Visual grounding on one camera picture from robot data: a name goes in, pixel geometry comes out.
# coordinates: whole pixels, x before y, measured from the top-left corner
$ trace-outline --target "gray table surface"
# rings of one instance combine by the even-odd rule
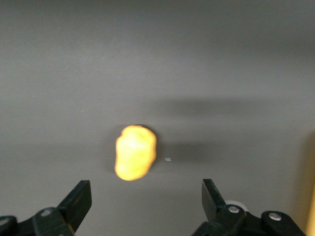
[[[0,215],[25,220],[89,179],[78,236],[190,235],[212,178],[254,215],[303,224],[314,39],[314,1],[3,1]],[[126,182],[113,165],[130,124],[158,148]]]

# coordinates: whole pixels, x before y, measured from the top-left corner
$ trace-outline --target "screw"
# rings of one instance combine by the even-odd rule
[[[279,216],[278,214],[273,213],[273,212],[269,214],[269,217],[270,217],[270,219],[273,219],[273,220],[276,220],[276,221],[280,221],[281,220],[281,216]]]
[[[8,223],[8,222],[9,222],[9,219],[8,219],[8,218],[3,219],[3,220],[0,220],[0,226],[5,225],[5,224]]]
[[[240,210],[236,206],[229,206],[228,210],[232,213],[239,213]]]
[[[48,209],[45,209],[41,214],[40,214],[40,216],[42,216],[42,217],[45,217],[45,216],[47,216],[47,215],[50,215],[50,210],[48,210]]]

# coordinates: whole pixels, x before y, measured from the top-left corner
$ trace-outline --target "yellow sponge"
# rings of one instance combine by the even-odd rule
[[[116,141],[115,172],[123,180],[142,178],[156,159],[157,138],[141,126],[131,125],[122,130]]]

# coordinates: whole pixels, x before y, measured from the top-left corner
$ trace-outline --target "yellow object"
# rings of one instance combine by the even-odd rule
[[[309,221],[306,227],[306,235],[315,236],[315,185],[313,190],[313,199],[310,209]]]
[[[123,180],[142,178],[156,159],[157,138],[141,126],[131,125],[122,130],[116,141],[115,172]]]

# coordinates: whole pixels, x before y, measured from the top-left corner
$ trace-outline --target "metal screw head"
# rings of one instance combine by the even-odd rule
[[[239,213],[240,210],[236,206],[229,206],[228,210],[232,213]]]
[[[50,215],[50,213],[51,213],[50,210],[45,209],[45,210],[40,214],[40,216],[45,217],[45,216]]]
[[[5,225],[5,224],[8,223],[8,222],[9,222],[9,219],[8,219],[8,218],[3,219],[3,220],[0,220],[0,226]]]
[[[281,216],[279,216],[278,214],[273,213],[273,212],[269,214],[269,218],[272,219],[272,220],[276,220],[276,221],[280,221],[281,220]]]

